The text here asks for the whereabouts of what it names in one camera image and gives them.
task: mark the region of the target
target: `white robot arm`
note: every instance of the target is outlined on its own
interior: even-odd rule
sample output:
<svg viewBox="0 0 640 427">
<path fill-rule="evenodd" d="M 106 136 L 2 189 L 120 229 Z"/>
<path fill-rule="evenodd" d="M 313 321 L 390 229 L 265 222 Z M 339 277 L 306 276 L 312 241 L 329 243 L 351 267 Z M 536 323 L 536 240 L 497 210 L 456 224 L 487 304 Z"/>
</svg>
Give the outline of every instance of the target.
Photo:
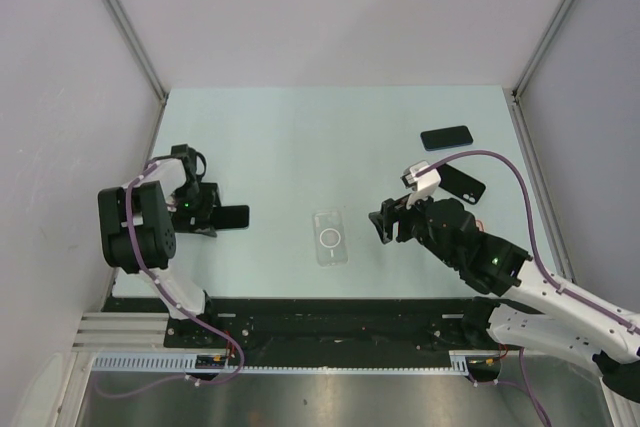
<svg viewBox="0 0 640 427">
<path fill-rule="evenodd" d="M 533 257 L 505 239 L 481 232 L 457 200 L 431 197 L 440 182 L 435 169 L 473 155 L 498 158 L 517 176 L 525 196 Z M 489 151 L 463 152 L 433 165 L 416 164 L 402 180 L 413 192 L 384 201 L 369 219 L 383 243 L 392 240 L 397 223 L 397 242 L 417 240 L 458 271 L 470 287 L 499 297 L 474 300 L 474 312 L 466 322 L 471 338 L 519 345 L 576 363 L 602 375 L 613 391 L 640 402 L 640 315 L 545 269 L 533 235 L 526 185 L 511 162 Z M 523 312 L 526 307 L 537 313 Z"/>
</svg>

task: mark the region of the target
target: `metal frame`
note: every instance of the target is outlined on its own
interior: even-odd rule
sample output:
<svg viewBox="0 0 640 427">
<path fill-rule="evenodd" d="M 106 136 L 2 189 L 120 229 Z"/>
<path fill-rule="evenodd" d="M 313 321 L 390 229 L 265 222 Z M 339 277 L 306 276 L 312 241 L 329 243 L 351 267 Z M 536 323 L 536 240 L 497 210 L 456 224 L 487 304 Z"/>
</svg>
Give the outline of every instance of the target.
<svg viewBox="0 0 640 427">
<path fill-rule="evenodd" d="M 129 16 L 124 10 L 120 0 L 103 0 L 104 6 L 111 15 L 116 27 L 122 34 L 124 42 L 129 47 L 133 58 L 142 70 L 142 73 L 146 77 L 151 89 L 155 93 L 156 97 L 162 105 L 164 105 L 167 99 L 167 91 L 162 86 L 162 82 L 158 77 L 158 74 L 149 59 L 147 51 L 142 45 L 138 34 L 136 33 Z"/>
<path fill-rule="evenodd" d="M 516 82 L 515 87 L 513 88 L 513 95 L 516 98 L 516 100 L 522 97 L 522 94 L 524 93 L 527 86 L 529 85 L 531 77 L 533 76 L 536 69 L 544 59 L 547 51 L 549 50 L 549 46 L 553 42 L 553 39 L 555 38 L 557 33 L 560 31 L 560 29 L 566 22 L 567 17 L 571 11 L 571 8 L 575 4 L 575 2 L 576 0 L 562 0 L 560 2 L 560 5 L 558 5 L 558 8 L 556 9 L 556 11 L 553 13 L 553 16 L 551 17 L 551 22 L 549 22 L 549 25 L 547 26 L 544 34 L 542 35 L 542 38 L 540 39 L 540 41 L 538 42 L 538 45 L 533 51 L 533 55 L 529 59 L 529 62 L 527 62 L 527 65 L 525 66 L 524 70 L 522 71 L 522 74 L 520 75 L 518 81 Z"/>
<path fill-rule="evenodd" d="M 516 136 L 518 137 L 518 143 L 520 144 L 520 150 L 522 150 L 524 163 L 527 167 L 529 178 L 531 179 L 533 193 L 540 207 L 542 224 L 551 243 L 550 247 L 553 260 L 560 269 L 563 277 L 575 282 L 575 274 L 571 266 L 571 261 L 569 260 L 567 247 L 562 238 L 558 218 L 553 209 L 549 189 L 542 175 L 540 161 L 538 160 L 529 129 L 524 120 L 522 108 L 512 94 L 505 92 L 505 97 L 507 105 L 509 106 L 509 113 L 511 114 Z"/>
</svg>

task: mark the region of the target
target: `wire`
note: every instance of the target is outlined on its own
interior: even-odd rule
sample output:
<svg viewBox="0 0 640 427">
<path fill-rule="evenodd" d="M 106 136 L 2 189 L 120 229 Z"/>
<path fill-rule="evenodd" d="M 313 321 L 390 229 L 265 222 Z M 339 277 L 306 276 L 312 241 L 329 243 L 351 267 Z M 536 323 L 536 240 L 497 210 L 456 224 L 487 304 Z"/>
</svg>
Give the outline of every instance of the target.
<svg viewBox="0 0 640 427">
<path fill-rule="evenodd" d="M 551 427 L 551 423 L 549 422 L 549 416 L 546 411 L 542 407 L 542 404 L 537 401 L 536 396 L 533 394 L 533 389 L 531 388 L 531 383 L 529 382 L 529 376 L 527 375 L 527 369 L 524 366 L 524 348 L 520 349 L 520 353 L 518 354 L 518 358 L 520 359 L 520 371 L 522 372 L 522 380 L 524 380 L 524 386 L 527 389 L 527 393 L 529 394 L 529 398 L 533 403 L 533 407 L 536 409 L 536 413 L 540 418 L 540 421 L 544 424 L 545 421 L 547 425 Z"/>
<path fill-rule="evenodd" d="M 505 344 L 498 344 L 498 347 L 504 347 L 504 354 L 502 354 L 500 357 L 498 357 L 498 360 L 502 360 L 504 359 L 507 354 L 509 353 L 509 346 L 505 345 Z"/>
<path fill-rule="evenodd" d="M 513 165 L 513 163 L 509 159 L 507 159 L 505 156 L 500 155 L 500 154 L 498 154 L 496 152 L 492 152 L 490 150 L 469 150 L 467 152 L 460 152 L 458 154 L 453 154 L 453 155 L 450 155 L 449 157 L 445 157 L 444 159 L 441 159 L 441 160 L 429 165 L 426 169 L 421 170 L 420 172 L 416 173 L 415 175 L 416 175 L 416 177 L 422 177 L 423 175 L 428 174 L 432 170 L 437 169 L 438 167 L 440 167 L 441 165 L 446 164 L 447 162 L 451 162 L 452 160 L 460 159 L 462 157 L 471 157 L 471 156 L 474 156 L 474 155 L 484 155 L 484 156 L 493 157 L 494 159 L 500 160 L 507 167 L 509 167 L 509 169 L 511 169 L 511 171 L 516 176 L 516 179 L 518 179 L 518 184 L 520 184 L 520 189 L 522 190 L 522 195 L 524 197 L 524 206 L 525 206 L 525 209 L 527 211 L 527 227 L 529 229 L 529 241 L 531 242 L 531 250 L 533 251 L 533 259 L 535 261 L 535 265 L 537 266 L 538 270 L 540 271 L 540 274 L 542 274 L 542 276 L 545 278 L 545 280 L 551 286 L 553 286 L 553 288 L 555 288 L 558 293 L 562 293 L 564 295 L 568 295 L 569 297 L 577 300 L 578 302 L 581 302 L 582 304 L 587 305 L 587 306 L 591 307 L 592 309 L 596 310 L 597 312 L 607 316 L 611 320 L 615 320 L 620 325 L 626 327 L 627 330 L 630 333 L 640 334 L 640 327 L 637 327 L 635 324 L 633 324 L 629 320 L 625 319 L 624 317 L 616 314 L 615 312 L 611 312 L 606 307 L 602 307 L 601 305 L 598 305 L 597 303 L 593 302 L 592 300 L 587 299 L 583 295 L 578 294 L 577 292 L 574 292 L 570 288 L 566 288 L 565 287 L 563 289 L 562 284 L 560 284 L 560 282 L 558 282 L 553 277 L 553 275 L 551 273 L 549 273 L 547 268 L 544 266 L 544 263 L 542 262 L 542 257 L 540 256 L 540 251 L 538 250 L 538 242 L 536 241 L 536 234 L 535 234 L 535 229 L 534 229 L 534 226 L 533 226 L 533 210 L 531 208 L 531 198 L 529 197 L 529 192 L 527 190 L 527 185 L 526 185 L 526 183 L 524 181 L 524 178 L 522 177 L 522 174 L 520 174 L 520 171 L 518 170 L 518 168 L 515 165 Z"/>
<path fill-rule="evenodd" d="M 511 382 L 508 380 L 489 380 L 486 382 L 478 382 L 474 377 L 473 374 L 471 374 L 471 371 L 469 371 L 469 380 L 471 382 L 473 382 L 473 386 L 474 387 L 486 387 L 486 386 L 491 386 L 491 385 L 504 385 L 507 387 L 513 387 L 515 389 L 518 389 L 520 392 L 522 392 L 523 394 L 527 395 L 530 399 L 531 402 L 533 403 L 533 407 L 536 411 L 536 413 L 538 414 L 538 417 L 540 417 L 540 420 L 542 421 L 542 423 L 545 425 L 545 427 L 553 427 L 553 425 L 551 424 L 551 419 L 549 417 L 549 414 L 547 414 L 547 411 L 544 409 L 544 407 L 542 406 L 542 404 L 540 403 L 540 401 L 538 400 L 538 398 L 533 394 L 533 392 L 530 392 L 527 390 L 526 387 L 521 386 L 520 384 L 516 383 L 516 382 Z"/>
<path fill-rule="evenodd" d="M 240 356 L 240 360 L 238 362 L 238 366 L 235 368 L 235 370 L 233 372 L 231 372 L 230 375 L 225 376 L 224 378 L 221 378 L 221 379 L 219 379 L 218 377 L 216 377 L 216 378 L 214 378 L 212 380 L 197 379 L 196 382 L 195 382 L 196 386 L 200 385 L 201 383 L 202 384 L 208 384 L 208 385 L 224 384 L 224 383 L 229 382 L 230 380 L 234 379 L 238 374 L 240 374 L 240 372 L 244 368 L 245 355 L 244 355 L 244 351 L 242 350 L 242 347 L 240 346 L 240 344 L 233 337 L 231 337 L 230 335 L 227 335 L 226 333 L 222 332 L 221 330 L 216 329 L 212 325 L 209 325 L 206 322 L 198 319 L 195 315 L 193 315 L 188 310 L 184 309 L 182 307 L 182 305 L 180 305 L 178 302 L 176 302 L 171 297 L 171 294 L 169 294 L 169 292 L 167 292 L 167 290 L 164 288 L 164 286 L 160 283 L 160 279 L 158 278 L 158 276 L 156 274 L 154 274 L 153 272 L 151 272 L 151 270 L 144 263 L 144 259 L 142 258 L 142 252 L 140 251 L 140 245 L 138 244 L 138 238 L 136 237 L 135 226 L 133 224 L 133 199 L 132 199 L 132 197 L 133 197 L 133 189 L 146 176 L 148 176 L 151 172 L 156 170 L 158 168 L 158 164 L 159 164 L 159 162 L 157 162 L 157 161 L 149 164 L 145 168 L 145 170 L 142 172 L 142 174 L 140 174 L 138 177 L 136 177 L 135 179 L 133 179 L 129 183 L 129 185 L 127 186 L 127 190 L 125 191 L 125 215 L 126 215 L 126 221 L 127 221 L 127 229 L 129 231 L 129 239 L 131 240 L 131 247 L 133 249 L 133 254 L 134 254 L 135 258 L 136 258 L 136 262 L 138 263 L 138 266 L 140 267 L 140 270 L 142 270 L 147 276 L 149 276 L 149 278 L 153 281 L 154 285 L 156 286 L 156 289 L 158 290 L 158 293 L 167 301 L 167 303 L 169 305 L 171 305 L 174 309 L 176 309 L 178 312 L 180 312 L 186 318 L 188 318 L 191 321 L 193 321 L 196 324 L 198 324 L 203 329 L 206 329 L 206 330 L 216 334 L 217 336 L 222 337 L 223 339 L 225 339 L 227 341 L 227 344 L 230 343 L 232 345 L 233 349 L 238 351 L 238 355 Z M 134 395 L 141 394 L 142 392 L 146 392 L 147 390 L 149 390 L 149 389 L 151 389 L 153 387 L 156 387 L 157 385 L 160 385 L 162 383 L 168 382 L 170 380 L 177 380 L 177 379 L 184 379 L 184 378 L 185 378 L 184 375 L 173 375 L 173 376 L 165 377 L 163 379 L 160 379 L 160 380 L 157 380 L 155 382 L 152 382 L 149 385 L 146 385 L 146 386 L 141 387 L 139 389 L 133 390 L 131 392 L 126 392 L 126 393 L 123 393 L 123 394 L 109 394 L 109 393 L 106 393 L 106 392 L 102 391 L 98 387 L 97 383 L 95 384 L 95 389 L 96 389 L 96 392 L 98 392 L 98 394 L 102 395 L 103 397 L 110 398 L 110 399 L 124 399 L 124 398 L 127 398 L 127 397 L 133 397 Z"/>
</svg>

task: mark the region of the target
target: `smartphone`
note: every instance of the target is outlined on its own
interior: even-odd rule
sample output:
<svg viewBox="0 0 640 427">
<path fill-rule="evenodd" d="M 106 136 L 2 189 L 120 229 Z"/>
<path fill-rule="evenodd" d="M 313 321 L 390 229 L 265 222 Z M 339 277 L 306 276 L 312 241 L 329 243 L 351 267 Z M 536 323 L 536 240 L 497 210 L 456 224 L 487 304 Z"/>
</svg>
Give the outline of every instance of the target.
<svg viewBox="0 0 640 427">
<path fill-rule="evenodd" d="M 471 132 L 469 132 L 469 128 L 466 125 L 428 130 L 422 132 L 420 138 L 426 150 L 448 149 L 473 143 L 473 137 L 471 137 Z"/>
<path fill-rule="evenodd" d="M 478 203 L 487 188 L 479 180 L 449 164 L 441 165 L 436 170 L 440 174 L 440 187 L 471 205 Z"/>
<path fill-rule="evenodd" d="M 313 216 L 316 257 L 323 266 L 346 264 L 347 244 L 344 238 L 342 217 L 337 210 L 317 212 Z"/>
</svg>

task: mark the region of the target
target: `gray wall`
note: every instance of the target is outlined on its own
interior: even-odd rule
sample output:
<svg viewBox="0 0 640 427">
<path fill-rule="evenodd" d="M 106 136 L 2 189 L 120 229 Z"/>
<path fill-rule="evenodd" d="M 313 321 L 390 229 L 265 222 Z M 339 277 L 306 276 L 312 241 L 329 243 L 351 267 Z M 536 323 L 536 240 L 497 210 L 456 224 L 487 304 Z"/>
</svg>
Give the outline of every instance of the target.
<svg viewBox="0 0 640 427">
<path fill-rule="evenodd" d="M 0 0 L 0 12 L 4 426 L 105 289 L 96 194 L 141 167 L 158 105 L 101 0 Z"/>
<path fill-rule="evenodd" d="M 176 87 L 513 85 L 558 0 L 122 0 Z"/>
<path fill-rule="evenodd" d="M 578 283 L 640 311 L 640 0 L 578 0 L 522 100 Z"/>
</svg>

